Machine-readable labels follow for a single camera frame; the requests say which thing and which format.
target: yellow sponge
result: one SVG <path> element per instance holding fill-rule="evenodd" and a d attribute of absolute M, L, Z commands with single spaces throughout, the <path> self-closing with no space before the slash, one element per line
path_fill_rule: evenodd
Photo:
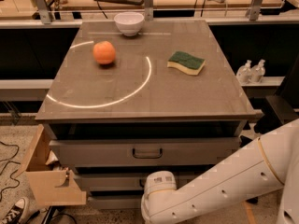
<path fill-rule="evenodd" d="M 177 68 L 188 75 L 197 76 L 204 67 L 205 61 L 184 51 L 176 51 L 169 58 L 167 67 Z"/>

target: speckled floor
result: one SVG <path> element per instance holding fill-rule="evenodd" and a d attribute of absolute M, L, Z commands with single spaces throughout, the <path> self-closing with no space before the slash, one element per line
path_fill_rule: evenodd
<path fill-rule="evenodd" d="M 17 125 L 11 125 L 10 116 L 0 117 L 0 141 L 8 146 L 0 146 L 0 220 L 6 215 L 11 206 L 22 196 L 26 196 L 30 200 L 30 214 L 36 210 L 41 213 L 38 217 L 29 223 L 42 223 L 46 214 L 44 208 L 36 204 L 34 195 L 30 190 L 25 174 L 18 176 L 17 180 L 10 178 L 10 175 L 18 170 L 19 164 L 11 162 L 6 166 L 6 159 L 11 161 L 21 162 L 26 148 L 31 142 L 31 139 L 36 132 L 36 124 L 31 116 L 22 116 Z M 253 138 L 254 134 L 251 131 L 243 133 L 249 138 Z M 272 192 L 260 197 L 258 204 L 249 204 L 246 202 L 236 204 L 217 212 L 213 212 L 201 217 L 197 217 L 188 221 L 186 224 L 274 224 L 276 223 L 279 200 L 281 191 Z M 65 208 L 62 213 L 71 215 L 78 224 L 104 224 L 104 223 L 121 223 L 133 224 L 144 223 L 140 210 L 113 210 L 103 211 L 91 208 L 88 204 L 85 206 L 70 206 Z M 51 223 L 75 223 L 69 216 L 59 216 Z"/>

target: orange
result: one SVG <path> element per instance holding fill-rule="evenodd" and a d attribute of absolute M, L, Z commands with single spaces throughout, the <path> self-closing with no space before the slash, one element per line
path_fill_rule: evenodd
<path fill-rule="evenodd" d="M 115 49 L 108 41 L 102 41 L 94 44 L 93 57 L 100 64 L 113 63 L 115 60 Z"/>

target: sneaker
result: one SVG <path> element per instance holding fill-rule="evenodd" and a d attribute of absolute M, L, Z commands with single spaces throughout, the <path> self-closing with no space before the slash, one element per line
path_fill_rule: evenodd
<path fill-rule="evenodd" d="M 22 224 L 27 217 L 29 200 L 26 197 L 20 198 L 7 215 L 0 220 L 0 224 Z"/>

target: white plastic bottle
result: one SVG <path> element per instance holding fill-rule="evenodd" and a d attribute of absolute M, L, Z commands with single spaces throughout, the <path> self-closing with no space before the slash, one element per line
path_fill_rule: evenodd
<path fill-rule="evenodd" d="M 240 81 L 240 83 L 246 84 L 249 82 L 251 77 L 251 60 L 247 60 L 247 62 L 242 65 L 236 73 L 236 78 Z"/>
<path fill-rule="evenodd" d="M 265 70 L 264 70 L 264 62 L 265 60 L 261 59 L 258 64 L 254 65 L 251 69 L 251 79 L 250 82 L 252 83 L 259 83 L 261 82 Z"/>

